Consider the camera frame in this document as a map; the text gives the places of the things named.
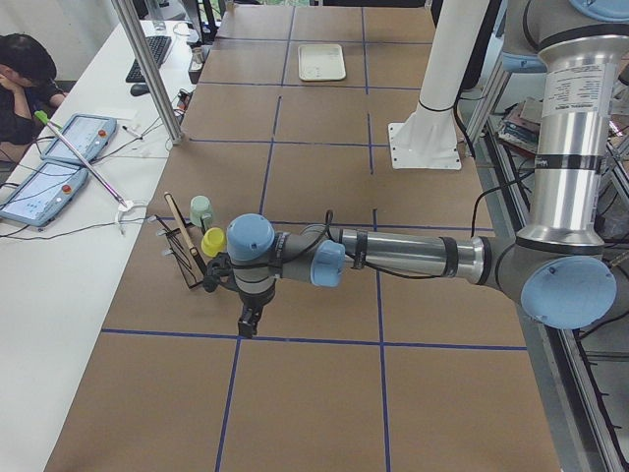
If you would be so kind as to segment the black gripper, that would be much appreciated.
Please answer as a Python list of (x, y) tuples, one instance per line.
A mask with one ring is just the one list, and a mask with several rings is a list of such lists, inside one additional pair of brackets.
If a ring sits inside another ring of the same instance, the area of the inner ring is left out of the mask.
[(260, 310), (274, 298), (275, 280), (265, 279), (256, 283), (239, 280), (238, 288), (244, 304), (238, 320), (238, 333), (241, 337), (254, 337), (257, 335)]

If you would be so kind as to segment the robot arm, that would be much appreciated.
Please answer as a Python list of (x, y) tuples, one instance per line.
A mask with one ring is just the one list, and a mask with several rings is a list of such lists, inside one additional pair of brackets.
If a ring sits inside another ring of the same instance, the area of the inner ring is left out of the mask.
[(628, 50), (624, 1), (512, 1), (504, 53), (545, 71), (535, 187), (527, 224), (511, 239), (449, 237), (312, 226), (277, 232), (258, 214), (227, 229), (227, 253), (252, 337), (279, 278), (334, 287), (344, 265), (406, 278), (462, 277), (492, 287), (531, 319), (576, 329), (621, 301), (595, 230), (612, 88)]

